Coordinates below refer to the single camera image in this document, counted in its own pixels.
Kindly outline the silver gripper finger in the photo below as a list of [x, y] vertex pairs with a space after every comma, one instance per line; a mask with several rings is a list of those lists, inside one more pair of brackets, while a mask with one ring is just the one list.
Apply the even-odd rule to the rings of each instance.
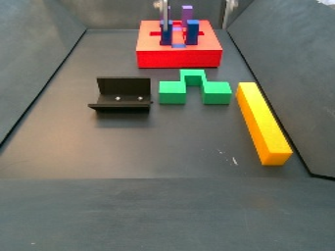
[[154, 2], [154, 7], [161, 10], [162, 20], [169, 20], [169, 0], [157, 0]]
[[238, 7], [238, 0], [226, 0], [226, 11], [225, 11], [225, 19], [223, 19], [223, 28], [229, 27], [230, 16]]

